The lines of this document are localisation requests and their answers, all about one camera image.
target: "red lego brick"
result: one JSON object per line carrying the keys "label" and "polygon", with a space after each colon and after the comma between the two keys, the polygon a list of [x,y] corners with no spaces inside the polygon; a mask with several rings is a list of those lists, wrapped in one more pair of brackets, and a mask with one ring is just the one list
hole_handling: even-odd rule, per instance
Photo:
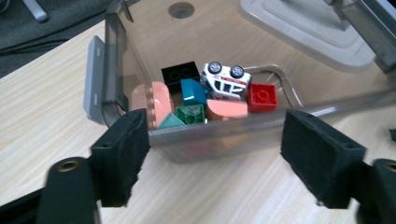
{"label": "red lego brick", "polygon": [[273,111],[277,106],[276,87],[272,84],[250,84],[247,98],[248,111]]}

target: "green lego piece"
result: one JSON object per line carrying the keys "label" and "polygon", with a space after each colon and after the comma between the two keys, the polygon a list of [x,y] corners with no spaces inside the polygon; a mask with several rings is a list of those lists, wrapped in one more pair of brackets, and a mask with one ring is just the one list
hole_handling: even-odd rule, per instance
{"label": "green lego piece", "polygon": [[186,124],[174,114],[169,113],[168,116],[166,116],[166,118],[163,120],[163,122],[161,122],[161,124],[158,126],[158,129],[172,128],[178,126],[186,126]]}
{"label": "green lego piece", "polygon": [[205,122],[203,105],[186,105],[176,107],[176,115],[186,124]]}

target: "wooden table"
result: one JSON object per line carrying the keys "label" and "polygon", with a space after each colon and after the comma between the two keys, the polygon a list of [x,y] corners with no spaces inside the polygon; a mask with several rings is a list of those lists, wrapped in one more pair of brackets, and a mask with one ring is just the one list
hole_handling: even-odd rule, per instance
{"label": "wooden table", "polygon": [[[174,2],[162,1],[160,6],[166,9],[165,4]],[[196,4],[195,16],[210,15],[202,1],[189,2]],[[282,49],[271,61],[278,60],[297,74],[306,70],[331,73],[334,78],[344,74],[245,21],[237,14],[236,0],[221,3],[227,13],[234,12],[233,17],[226,18],[229,23],[241,22],[246,29],[257,29],[254,32],[259,37]],[[161,14],[160,7],[153,7],[154,1],[139,4],[132,7],[136,19],[139,12],[151,20]],[[47,170],[56,161],[72,156],[88,157],[90,145],[106,131],[105,126],[89,121],[82,109],[88,44],[94,35],[104,39],[104,27],[100,22],[0,79],[0,204],[42,188]],[[158,64],[163,66],[170,61],[159,60]],[[157,67],[149,67],[155,74]],[[379,71],[375,65],[369,69],[373,71]],[[364,79],[369,72],[362,72],[361,77]],[[370,81],[373,82],[359,80],[358,84]],[[330,89],[326,92],[341,94]],[[396,160],[396,144],[388,133],[389,128],[396,127],[395,112],[396,106],[361,112],[339,119],[333,126],[368,148],[366,162],[371,164],[376,158]],[[279,147],[187,164],[172,163],[151,150],[139,176],[128,207],[101,209],[104,223],[355,222],[356,202],[348,210],[317,206],[314,196],[279,155]]]}

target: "plastic bin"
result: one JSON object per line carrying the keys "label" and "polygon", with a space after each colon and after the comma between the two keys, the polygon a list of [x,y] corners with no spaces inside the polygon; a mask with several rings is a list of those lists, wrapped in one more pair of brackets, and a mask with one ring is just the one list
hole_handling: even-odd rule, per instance
{"label": "plastic bin", "polygon": [[[244,19],[238,4],[114,1],[106,14],[102,111],[107,126],[132,108],[136,87],[144,85],[149,102],[150,83],[163,82],[163,68],[191,61],[198,70],[214,61],[243,66],[253,82],[276,85],[277,108],[244,119],[148,130],[152,148],[175,162],[279,146],[286,108],[325,116],[395,103],[388,77],[374,63],[359,73],[331,68]],[[173,97],[176,107],[180,95]]]}

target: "toy car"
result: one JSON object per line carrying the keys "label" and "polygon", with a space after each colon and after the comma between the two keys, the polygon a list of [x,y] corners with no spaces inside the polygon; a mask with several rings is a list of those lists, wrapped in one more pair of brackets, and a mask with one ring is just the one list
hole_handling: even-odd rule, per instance
{"label": "toy car", "polygon": [[204,65],[201,79],[215,99],[241,100],[251,74],[246,73],[241,66],[227,67],[213,62]]}

